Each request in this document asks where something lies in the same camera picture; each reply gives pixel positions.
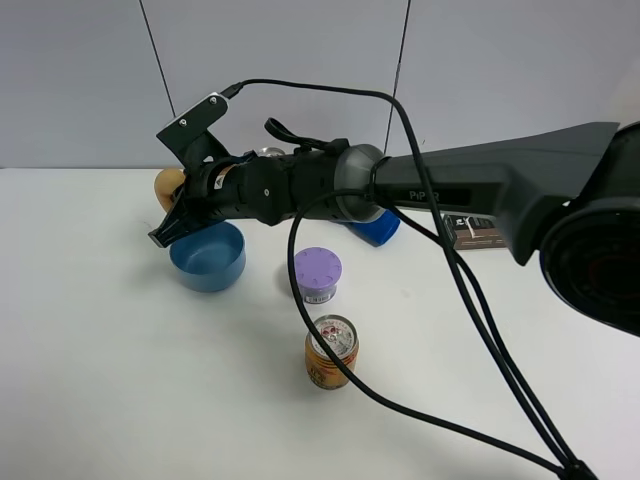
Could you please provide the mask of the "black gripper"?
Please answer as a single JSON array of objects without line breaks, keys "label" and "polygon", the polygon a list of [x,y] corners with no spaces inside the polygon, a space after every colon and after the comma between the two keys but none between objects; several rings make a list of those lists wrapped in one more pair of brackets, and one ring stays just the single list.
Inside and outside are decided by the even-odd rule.
[{"label": "black gripper", "polygon": [[255,219],[277,225],[296,213],[290,166],[284,157],[227,160],[209,170],[205,183],[196,183],[201,188],[198,193],[178,195],[148,237],[156,246],[167,248],[221,220]]}]

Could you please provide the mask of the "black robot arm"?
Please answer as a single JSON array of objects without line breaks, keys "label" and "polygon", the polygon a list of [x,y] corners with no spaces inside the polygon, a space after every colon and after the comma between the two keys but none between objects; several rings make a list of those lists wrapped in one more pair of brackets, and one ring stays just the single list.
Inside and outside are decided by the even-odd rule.
[{"label": "black robot arm", "polygon": [[540,257],[554,293],[581,314],[639,331],[639,128],[594,122],[526,138],[387,157],[293,134],[292,154],[230,155],[203,134],[178,152],[186,179],[151,233],[161,247],[218,221],[369,223],[381,202],[492,221],[514,260]]}]

